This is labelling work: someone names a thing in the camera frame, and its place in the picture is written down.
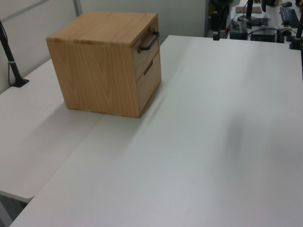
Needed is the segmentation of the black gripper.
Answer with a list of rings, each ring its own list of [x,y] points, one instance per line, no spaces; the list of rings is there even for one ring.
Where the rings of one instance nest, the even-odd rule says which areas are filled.
[[[212,30],[217,32],[219,30],[219,12],[212,13]],[[219,40],[219,33],[213,34],[213,40]]]

